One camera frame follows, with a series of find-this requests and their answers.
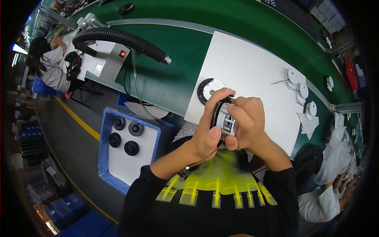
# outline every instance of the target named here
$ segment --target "concrete floor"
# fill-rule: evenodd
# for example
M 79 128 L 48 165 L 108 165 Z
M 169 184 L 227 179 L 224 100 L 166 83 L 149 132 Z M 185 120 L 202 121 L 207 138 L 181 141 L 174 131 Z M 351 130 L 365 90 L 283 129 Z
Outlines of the concrete floor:
M 86 86 L 92 89 L 92 83 L 89 82 Z M 104 96 L 90 97 L 86 105 L 91 108 L 70 99 L 63 101 L 87 125 L 100 133 L 104 108 L 122 108 L 116 104 L 118 91 L 98 83 L 95 83 L 95 89 Z M 83 100 L 89 95 L 88 92 L 82 92 Z M 74 98 L 80 100 L 79 91 L 75 92 Z M 125 196 L 105 183 L 97 174 L 99 142 L 84 130 L 56 99 L 34 100 L 34 103 L 50 148 L 69 178 L 88 197 L 92 205 L 96 205 L 112 219 L 119 221 Z M 184 124 L 183 118 L 179 116 L 174 116 L 169 122 L 174 124 L 173 136 Z M 297 235 L 306 236 L 321 226 L 322 224 L 310 223 L 300 217 Z

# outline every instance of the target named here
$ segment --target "black t-shirt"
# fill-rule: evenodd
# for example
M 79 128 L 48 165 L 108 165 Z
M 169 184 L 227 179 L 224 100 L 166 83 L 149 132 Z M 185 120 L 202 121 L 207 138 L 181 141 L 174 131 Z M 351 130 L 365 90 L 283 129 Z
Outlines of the black t-shirt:
M 295 236 L 299 206 L 293 168 L 266 171 L 263 185 L 245 163 L 243 150 L 223 145 L 212 160 L 170 180 L 143 166 L 125 197 L 119 236 Z

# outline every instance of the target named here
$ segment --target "yellow floor line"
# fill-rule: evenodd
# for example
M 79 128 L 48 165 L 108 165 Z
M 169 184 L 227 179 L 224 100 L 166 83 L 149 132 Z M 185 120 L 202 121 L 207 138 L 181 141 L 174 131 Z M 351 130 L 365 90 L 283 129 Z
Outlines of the yellow floor line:
M 58 102 L 63 106 L 63 108 L 75 119 L 75 117 L 72 115 L 74 114 L 74 112 L 58 97 L 56 97 L 56 99 L 58 100 Z M 88 126 L 85 122 L 83 122 L 83 120 L 81 120 L 76 114 L 74 114 L 82 123 L 84 123 L 86 126 Z M 37 112 L 37 109 L 36 109 L 36 116 L 37 116 L 37 120 L 39 121 L 39 117 L 38 117 L 38 112 Z M 49 144 L 49 141 L 48 139 L 46 138 L 45 136 L 45 133 L 43 131 L 43 128 L 40 124 L 40 127 L 41 127 L 41 131 L 42 131 L 42 134 L 44 135 L 44 138 L 45 138 L 45 141 L 47 143 L 47 145 L 49 146 L 51 152 L 53 153 L 54 157 L 56 158 L 56 155 L 54 154 L 54 151 L 53 149 L 51 149 L 51 146 Z M 73 182 L 73 180 L 69 177 L 69 175 L 66 173 L 66 171 L 63 169 L 63 166 L 59 163 L 59 160 L 56 158 L 56 161 L 58 162 L 58 165 L 61 167 L 63 173 L 66 175 L 66 177 L 70 180 L 70 182 L 72 183 L 72 185 L 80 192 L 81 195 L 83 195 L 83 197 L 85 199 L 87 199 L 87 201 L 89 203 L 91 203 L 97 210 L 99 210 L 101 213 L 103 213 L 106 217 L 108 217 L 110 220 L 112 220 L 113 222 L 115 222 L 116 224 L 119 224 L 118 221 L 116 221 L 115 219 L 113 219 L 112 217 L 110 217 L 107 213 L 105 213 L 102 209 L 100 209 L 96 204 L 94 204 L 80 189 L 78 186 L 76 186 L 76 184 Z
M 78 122 L 89 134 L 91 134 L 97 141 L 100 141 L 100 134 L 93 130 L 88 124 L 86 124 L 79 116 L 77 116 L 62 100 L 61 98 L 55 97 L 55 99 L 61 104 L 61 106 L 71 115 L 75 121 Z

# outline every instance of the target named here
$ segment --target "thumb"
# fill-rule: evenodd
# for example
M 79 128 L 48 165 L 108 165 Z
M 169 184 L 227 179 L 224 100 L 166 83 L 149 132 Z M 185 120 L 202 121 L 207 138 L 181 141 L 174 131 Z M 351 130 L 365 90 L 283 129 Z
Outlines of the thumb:
M 215 156 L 216 153 L 213 153 L 213 151 L 215 151 L 217 148 L 217 144 L 221 139 L 221 134 L 221 128 L 219 127 L 213 127 L 208 131 L 204 144 L 202 146 L 202 153 L 204 154 L 204 158 L 209 155 L 206 160 L 210 160 Z

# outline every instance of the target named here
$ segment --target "green workbench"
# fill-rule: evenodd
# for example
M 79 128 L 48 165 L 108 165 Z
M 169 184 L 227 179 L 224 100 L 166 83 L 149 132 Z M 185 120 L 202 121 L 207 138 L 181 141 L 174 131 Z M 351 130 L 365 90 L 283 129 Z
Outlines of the green workbench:
M 348 84 L 333 65 L 332 58 L 291 20 L 260 2 L 253 0 L 136 0 L 133 2 L 131 13 L 120 16 L 117 10 L 124 4 L 125 1 L 122 0 L 115 0 L 103 6 L 95 3 L 82 9 L 69 20 L 76 22 L 80 17 L 92 12 L 104 22 L 156 18 L 181 20 L 214 27 L 243 37 L 282 58 L 303 73 L 330 103 L 353 102 Z M 120 24 L 112 25 L 111 28 L 136 34 L 157 45 L 170 56 L 172 63 L 169 65 L 158 63 L 143 54 L 136 56 L 139 91 L 143 100 L 184 116 L 212 34 L 156 24 Z M 125 61 L 116 83 L 108 86 L 124 91 L 124 75 L 126 75 L 125 86 L 128 92 L 136 97 L 130 60 Z M 333 92 L 326 89 L 322 81 L 323 75 L 333 77 L 335 84 Z M 291 158 L 294 158 L 306 144 L 323 146 L 321 134 L 327 118 L 331 117 L 332 113 L 310 91 L 307 101 L 312 100 L 318 105 L 317 116 L 320 124 L 310 141 L 305 134 L 301 134 L 301 128 L 299 128 L 298 139 Z M 351 128 L 359 126 L 357 115 L 352 115 L 350 121 L 345 120 L 345 125 L 351 133 Z M 358 142 L 355 146 L 356 151 L 359 146 Z

